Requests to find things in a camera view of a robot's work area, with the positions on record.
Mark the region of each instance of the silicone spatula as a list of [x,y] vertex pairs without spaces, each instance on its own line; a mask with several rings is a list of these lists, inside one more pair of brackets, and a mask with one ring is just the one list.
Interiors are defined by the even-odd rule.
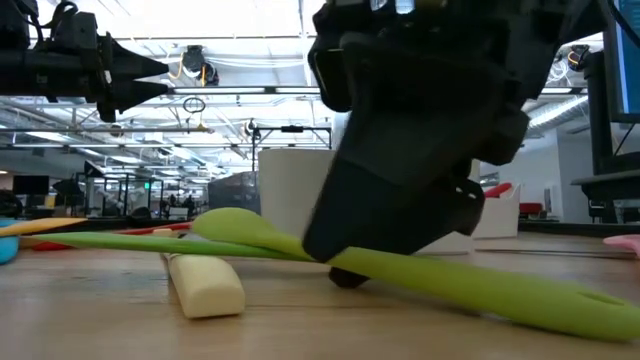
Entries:
[[636,255],[640,258],[640,235],[612,236],[604,239],[603,242],[610,246],[635,251]]
[[0,236],[30,234],[87,221],[86,218],[46,218],[24,221],[0,228]]
[[[299,239],[278,232],[249,210],[212,210],[196,218],[191,229],[207,239],[308,258]],[[640,338],[639,308],[573,283],[354,247],[329,264],[520,324],[602,340]]]
[[265,248],[218,241],[182,240],[161,236],[123,235],[99,232],[38,234],[30,238],[78,248],[150,251],[171,254],[254,257],[311,261]]

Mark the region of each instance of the spatula head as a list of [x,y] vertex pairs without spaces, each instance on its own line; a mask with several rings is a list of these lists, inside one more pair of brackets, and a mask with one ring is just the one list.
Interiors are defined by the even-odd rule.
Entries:
[[210,210],[198,216],[191,228],[209,240],[235,240],[279,234],[278,230],[260,215],[241,208]]

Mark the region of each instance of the wooden table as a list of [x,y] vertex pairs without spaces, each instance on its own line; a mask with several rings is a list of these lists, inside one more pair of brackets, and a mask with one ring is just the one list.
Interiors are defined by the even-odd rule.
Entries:
[[[640,305],[637,261],[491,253],[455,260],[578,280]],[[376,282],[341,290],[323,265],[231,262],[246,312],[188,321],[157,254],[26,251],[0,267],[0,358],[640,359],[640,345],[482,319]]]

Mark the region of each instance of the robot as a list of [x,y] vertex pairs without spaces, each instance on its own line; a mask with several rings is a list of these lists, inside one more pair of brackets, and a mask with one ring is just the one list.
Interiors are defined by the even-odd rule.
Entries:
[[[559,47],[613,20],[640,46],[613,0],[414,0],[410,12],[396,1],[328,0],[313,18],[308,61],[322,100],[351,111],[303,239],[321,262],[349,246],[411,254],[452,231],[470,235],[484,204],[467,179],[471,161],[513,159],[529,122],[520,109],[542,91]],[[0,37],[0,95],[85,97],[112,121],[166,92],[134,81],[166,66],[97,36],[95,17],[72,3],[59,8],[52,38],[28,50],[27,17],[41,28],[35,1],[2,3],[0,31],[13,37]],[[191,50],[184,65],[198,76],[203,59]],[[343,287],[367,280],[330,277]]]

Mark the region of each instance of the foam block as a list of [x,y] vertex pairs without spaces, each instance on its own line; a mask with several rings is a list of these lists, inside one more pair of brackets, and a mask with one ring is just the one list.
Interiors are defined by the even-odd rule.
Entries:
[[[153,235],[171,236],[172,232],[162,229],[154,231]],[[236,315],[244,311],[242,283],[226,261],[203,255],[164,256],[187,318]]]

